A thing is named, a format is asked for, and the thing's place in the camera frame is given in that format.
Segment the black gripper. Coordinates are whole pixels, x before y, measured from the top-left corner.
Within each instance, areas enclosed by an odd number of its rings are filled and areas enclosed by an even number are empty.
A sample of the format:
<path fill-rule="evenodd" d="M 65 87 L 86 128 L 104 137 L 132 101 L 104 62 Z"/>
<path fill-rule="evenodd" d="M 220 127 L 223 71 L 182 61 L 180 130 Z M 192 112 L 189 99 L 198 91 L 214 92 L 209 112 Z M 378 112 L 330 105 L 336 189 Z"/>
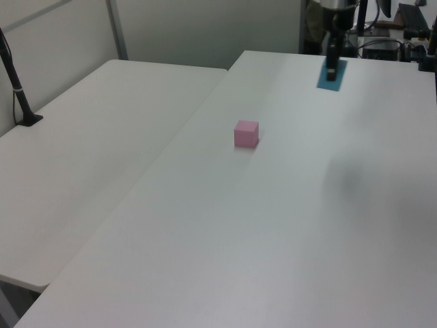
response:
<path fill-rule="evenodd" d="M 351 30 L 354 24 L 355 6 L 348 8 L 325 8 L 322 7 L 322 26 L 330 32 L 326 51 L 326 79 L 335 81 L 341 53 L 341 34 Z"/>

